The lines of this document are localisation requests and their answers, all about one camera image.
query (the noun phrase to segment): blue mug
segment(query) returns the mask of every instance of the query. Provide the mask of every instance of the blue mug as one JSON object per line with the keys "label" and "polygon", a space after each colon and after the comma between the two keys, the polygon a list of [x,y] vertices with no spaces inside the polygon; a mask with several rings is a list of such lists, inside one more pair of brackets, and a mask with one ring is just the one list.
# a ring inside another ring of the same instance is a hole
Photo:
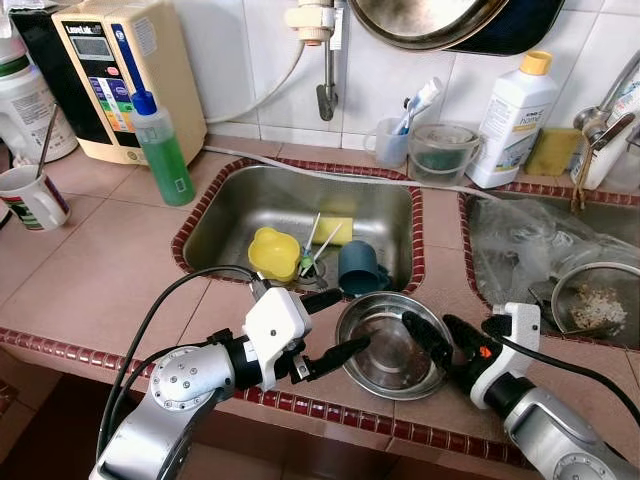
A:
{"label": "blue mug", "polygon": [[338,284],[348,295],[386,290],[391,284],[389,272],[378,265],[376,251],[362,240],[353,240],[340,249]]}

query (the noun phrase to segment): green dish soap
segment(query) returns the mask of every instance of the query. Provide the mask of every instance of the green dish soap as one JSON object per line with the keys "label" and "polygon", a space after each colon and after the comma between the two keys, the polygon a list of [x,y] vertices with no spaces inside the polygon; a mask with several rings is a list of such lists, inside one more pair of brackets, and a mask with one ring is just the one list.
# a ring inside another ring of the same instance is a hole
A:
{"label": "green dish soap", "polygon": [[132,95],[131,120],[136,137],[167,205],[180,206],[192,201],[196,192],[176,138],[171,117],[163,106],[156,106],[150,92]]}

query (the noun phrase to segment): blue bottle cap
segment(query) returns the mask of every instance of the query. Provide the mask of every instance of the blue bottle cap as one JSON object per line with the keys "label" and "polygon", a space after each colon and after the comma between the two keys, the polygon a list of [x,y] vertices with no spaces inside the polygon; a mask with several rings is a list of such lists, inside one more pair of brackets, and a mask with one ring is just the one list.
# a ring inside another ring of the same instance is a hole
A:
{"label": "blue bottle cap", "polygon": [[151,115],[158,111],[156,102],[153,99],[153,94],[147,90],[131,95],[131,102],[133,103],[133,108],[135,108],[136,112],[140,115]]}

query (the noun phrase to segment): white mug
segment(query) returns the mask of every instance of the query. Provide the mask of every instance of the white mug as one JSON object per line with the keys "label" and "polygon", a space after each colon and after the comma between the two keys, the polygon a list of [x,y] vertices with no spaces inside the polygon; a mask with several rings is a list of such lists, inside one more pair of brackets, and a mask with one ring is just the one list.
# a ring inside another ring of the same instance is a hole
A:
{"label": "white mug", "polygon": [[12,168],[0,175],[0,199],[29,230],[53,230],[63,225],[71,209],[37,165]]}

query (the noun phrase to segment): stainless steel bowl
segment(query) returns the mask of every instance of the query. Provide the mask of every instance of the stainless steel bowl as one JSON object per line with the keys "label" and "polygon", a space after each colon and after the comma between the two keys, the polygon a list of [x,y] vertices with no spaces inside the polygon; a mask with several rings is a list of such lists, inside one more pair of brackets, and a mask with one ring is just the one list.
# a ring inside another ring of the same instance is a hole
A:
{"label": "stainless steel bowl", "polygon": [[344,366],[360,386],[392,400],[416,400],[435,392],[444,371],[437,368],[402,324],[411,311],[435,326],[453,344],[451,334],[438,317],[422,304],[400,293],[375,292],[358,298],[342,312],[336,342],[371,337],[371,345]]}
{"label": "stainless steel bowl", "polygon": [[350,0],[356,17],[383,41],[410,50],[440,50],[466,40],[509,0]]}

